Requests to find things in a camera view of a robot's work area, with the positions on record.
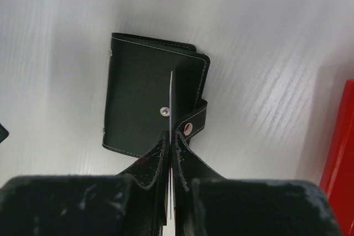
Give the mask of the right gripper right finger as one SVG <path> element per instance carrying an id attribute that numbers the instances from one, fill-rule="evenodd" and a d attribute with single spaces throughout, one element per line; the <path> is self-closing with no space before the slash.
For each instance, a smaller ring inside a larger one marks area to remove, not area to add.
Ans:
<path id="1" fill-rule="evenodd" d="M 176 235 L 340 235 L 323 191 L 303 180 L 231 180 L 171 145 Z"/>

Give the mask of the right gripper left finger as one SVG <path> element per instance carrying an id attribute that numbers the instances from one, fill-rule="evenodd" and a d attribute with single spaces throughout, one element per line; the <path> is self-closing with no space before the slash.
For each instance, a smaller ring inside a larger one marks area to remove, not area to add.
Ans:
<path id="1" fill-rule="evenodd" d="M 1 188 L 2 235 L 161 235 L 169 134 L 117 175 L 18 176 Z"/>

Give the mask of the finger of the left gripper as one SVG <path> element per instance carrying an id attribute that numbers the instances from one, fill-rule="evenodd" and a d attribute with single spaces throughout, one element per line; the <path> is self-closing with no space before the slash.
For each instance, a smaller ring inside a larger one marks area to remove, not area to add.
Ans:
<path id="1" fill-rule="evenodd" d="M 0 143 L 3 142 L 9 136 L 8 130 L 0 124 Z"/>

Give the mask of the white credit card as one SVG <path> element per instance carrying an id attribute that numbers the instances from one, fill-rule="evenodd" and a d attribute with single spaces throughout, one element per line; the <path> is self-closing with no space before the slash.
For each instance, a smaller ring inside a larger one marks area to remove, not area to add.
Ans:
<path id="1" fill-rule="evenodd" d="M 170 72 L 170 81 L 169 81 L 169 166 L 168 166 L 168 193 L 167 193 L 167 209 L 166 209 L 166 225 L 163 226 L 162 235 L 168 235 L 169 226 L 174 226 L 173 222 L 173 169 L 172 169 L 172 155 L 171 155 L 171 144 L 173 138 L 173 70 Z"/>

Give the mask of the black leather card holder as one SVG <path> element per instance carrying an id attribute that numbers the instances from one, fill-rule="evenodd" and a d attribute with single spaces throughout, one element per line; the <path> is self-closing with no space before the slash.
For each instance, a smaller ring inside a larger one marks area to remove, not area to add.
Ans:
<path id="1" fill-rule="evenodd" d="M 102 145 L 140 157 L 169 131 L 173 70 L 173 130 L 186 140 L 205 127 L 202 98 L 210 58 L 187 43 L 113 33 Z"/>

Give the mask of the red plastic card tray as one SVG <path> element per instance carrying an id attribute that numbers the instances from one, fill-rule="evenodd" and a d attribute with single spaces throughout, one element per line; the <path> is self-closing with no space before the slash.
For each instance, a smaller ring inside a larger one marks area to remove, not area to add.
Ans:
<path id="1" fill-rule="evenodd" d="M 353 79 L 343 89 L 320 187 L 343 235 L 353 235 Z"/>

